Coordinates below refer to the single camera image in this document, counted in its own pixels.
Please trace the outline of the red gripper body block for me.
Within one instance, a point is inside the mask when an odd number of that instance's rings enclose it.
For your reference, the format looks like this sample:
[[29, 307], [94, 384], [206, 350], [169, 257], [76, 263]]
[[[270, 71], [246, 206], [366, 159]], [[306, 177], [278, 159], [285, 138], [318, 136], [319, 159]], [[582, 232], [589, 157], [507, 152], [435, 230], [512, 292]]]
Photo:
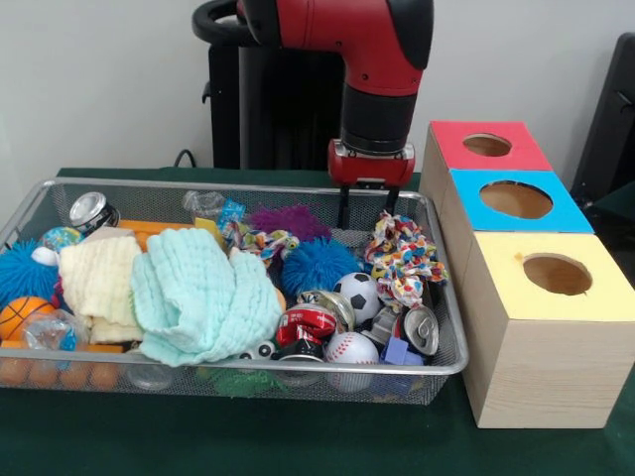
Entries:
[[411, 179], [416, 164], [415, 149], [410, 143], [396, 154], [372, 156], [348, 149], [333, 139], [327, 148], [327, 169], [339, 185], [371, 183], [384, 187], [403, 187]]

